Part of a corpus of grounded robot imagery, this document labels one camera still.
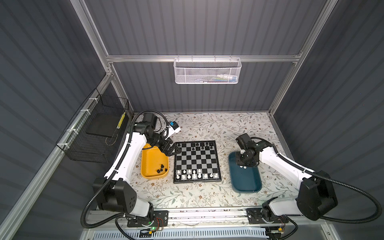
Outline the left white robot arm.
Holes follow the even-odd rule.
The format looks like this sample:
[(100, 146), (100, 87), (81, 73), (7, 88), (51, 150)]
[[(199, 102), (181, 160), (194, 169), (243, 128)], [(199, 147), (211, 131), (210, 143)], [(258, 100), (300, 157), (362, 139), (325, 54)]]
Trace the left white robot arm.
[(129, 125), (124, 143), (112, 167), (104, 177), (94, 181), (93, 189), (95, 201), (100, 210), (122, 213), (151, 221), (154, 207), (150, 202), (141, 200), (137, 192), (131, 187), (130, 179), (134, 165), (146, 144), (157, 147), (161, 153), (170, 157), (180, 152), (180, 148), (173, 142), (171, 136), (181, 128), (175, 121), (165, 121), (165, 128), (156, 132), (155, 128), (160, 113), (157, 111), (143, 111), (142, 120), (134, 117)]

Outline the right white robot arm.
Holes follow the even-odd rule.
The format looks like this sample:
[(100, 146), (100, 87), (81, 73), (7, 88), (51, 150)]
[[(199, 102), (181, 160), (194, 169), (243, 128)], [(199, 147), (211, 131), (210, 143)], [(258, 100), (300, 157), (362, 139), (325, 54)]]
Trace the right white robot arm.
[(261, 215), (272, 223), (280, 216), (302, 215), (316, 221), (338, 205), (329, 175), (313, 171), (295, 163), (280, 153), (271, 142), (242, 134), (236, 138), (241, 152), (236, 153), (235, 163), (242, 168), (254, 168), (263, 163), (284, 176), (298, 190), (293, 197), (273, 197), (262, 205)]

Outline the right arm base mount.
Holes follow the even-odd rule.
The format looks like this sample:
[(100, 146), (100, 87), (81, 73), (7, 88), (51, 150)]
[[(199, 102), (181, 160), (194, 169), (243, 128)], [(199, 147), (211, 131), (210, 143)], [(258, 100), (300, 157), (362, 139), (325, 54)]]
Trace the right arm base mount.
[(247, 218), (250, 224), (287, 224), (289, 220), (284, 216), (275, 216), (264, 208), (247, 208)]

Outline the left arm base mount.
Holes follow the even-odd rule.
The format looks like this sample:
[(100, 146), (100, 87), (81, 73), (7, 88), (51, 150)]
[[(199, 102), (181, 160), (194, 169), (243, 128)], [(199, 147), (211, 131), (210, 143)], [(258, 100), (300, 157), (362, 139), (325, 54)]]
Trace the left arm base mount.
[(155, 210), (146, 217), (128, 217), (128, 228), (139, 227), (166, 227), (168, 225), (169, 211)]

